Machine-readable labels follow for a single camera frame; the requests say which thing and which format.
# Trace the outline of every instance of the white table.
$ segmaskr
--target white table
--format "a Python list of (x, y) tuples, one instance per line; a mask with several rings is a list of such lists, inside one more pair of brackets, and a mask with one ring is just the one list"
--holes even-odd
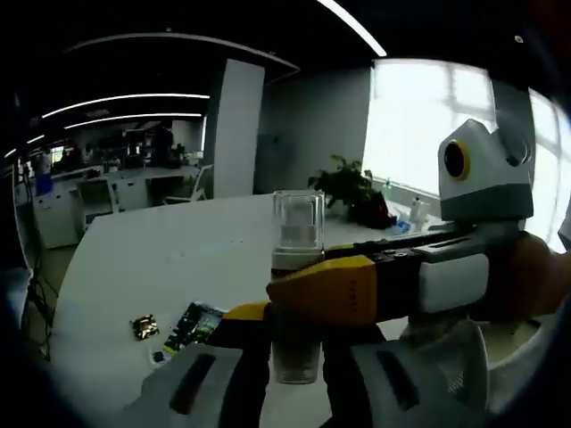
[[(136, 399), (159, 347), (192, 300), (231, 309), (266, 298), (270, 195), (137, 210), (97, 218), (64, 278), (51, 339), (56, 380), (83, 408), (112, 412)], [(389, 232), (326, 221), (327, 246)], [(136, 342), (129, 320), (154, 314), (161, 334)], [(383, 323), (396, 338), (406, 319)], [(326, 386), (271, 383), (262, 426), (319, 426)]]

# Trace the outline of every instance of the white wall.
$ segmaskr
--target white wall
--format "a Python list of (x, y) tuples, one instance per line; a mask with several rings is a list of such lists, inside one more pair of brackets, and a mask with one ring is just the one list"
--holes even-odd
[(266, 86), (256, 163), (261, 192), (305, 189), (330, 155), (361, 161), (370, 68), (337, 70)]
[(209, 102), (204, 159), (214, 165), (214, 197), (252, 194), (264, 69), (227, 60)]

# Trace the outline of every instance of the black ceiling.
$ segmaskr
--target black ceiling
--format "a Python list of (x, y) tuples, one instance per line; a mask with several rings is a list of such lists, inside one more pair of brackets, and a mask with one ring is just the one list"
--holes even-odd
[[(337, 0), (389, 57), (464, 62), (549, 93), (556, 79), (545, 71), (546, 51), (534, 45), (530, 2)], [(20, 117), (12, 122), (23, 127), (29, 118), (105, 96), (208, 94), (228, 57), (263, 65), (267, 80), (297, 68), (308, 73), (368, 64), (376, 57), (316, 0), (43, 2), (16, 4), (4, 21), (0, 31), (4, 64), (9, 64), (4, 79), (7, 94), (15, 90), (20, 96)], [(168, 37), (131, 37), (73, 49), (90, 40), (134, 33)], [(295, 67), (233, 47), (174, 38), (176, 34), (248, 46)], [(525, 42), (517, 43), (515, 35)], [(551, 65), (561, 68), (566, 62), (560, 57)], [(113, 108), (125, 112), (131, 107), (150, 108), (142, 102)]]

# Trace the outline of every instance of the white cabinet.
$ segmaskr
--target white cabinet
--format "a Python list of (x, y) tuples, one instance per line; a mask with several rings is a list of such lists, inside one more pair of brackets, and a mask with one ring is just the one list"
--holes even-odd
[(140, 210), (149, 207), (149, 195), (144, 178), (126, 178), (112, 183), (119, 197), (121, 211)]
[(51, 193), (35, 197), (33, 203), (37, 229), (47, 249), (79, 242), (70, 189), (55, 186)]

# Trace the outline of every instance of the white pillar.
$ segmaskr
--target white pillar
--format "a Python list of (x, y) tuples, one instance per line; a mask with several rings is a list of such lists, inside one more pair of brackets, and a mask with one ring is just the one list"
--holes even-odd
[(227, 60), (212, 91), (204, 160), (214, 165), (215, 198), (252, 194), (263, 84), (262, 67)]

